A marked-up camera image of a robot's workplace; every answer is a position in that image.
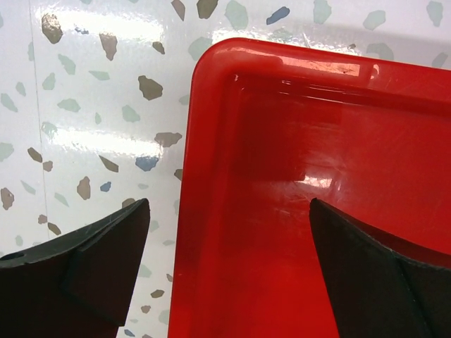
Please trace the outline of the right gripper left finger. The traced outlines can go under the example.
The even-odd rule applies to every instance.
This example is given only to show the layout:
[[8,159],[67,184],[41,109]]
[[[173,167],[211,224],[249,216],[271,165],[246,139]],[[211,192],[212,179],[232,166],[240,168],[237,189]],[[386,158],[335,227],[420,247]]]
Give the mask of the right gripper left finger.
[[140,199],[1,257],[2,337],[115,337],[127,320],[149,231]]

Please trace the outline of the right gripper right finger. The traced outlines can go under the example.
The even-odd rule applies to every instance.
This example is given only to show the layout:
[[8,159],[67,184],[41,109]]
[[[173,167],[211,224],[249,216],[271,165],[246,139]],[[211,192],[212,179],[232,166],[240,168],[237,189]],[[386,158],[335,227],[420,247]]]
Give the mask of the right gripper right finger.
[[320,199],[309,223],[340,337],[450,336],[450,255]]

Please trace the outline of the red plastic bin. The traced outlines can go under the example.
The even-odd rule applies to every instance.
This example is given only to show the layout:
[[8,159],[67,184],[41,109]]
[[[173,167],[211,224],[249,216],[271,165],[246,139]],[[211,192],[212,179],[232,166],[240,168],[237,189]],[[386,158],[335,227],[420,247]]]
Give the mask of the red plastic bin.
[[450,72],[227,39],[192,75],[170,337],[340,337],[320,199],[450,255]]

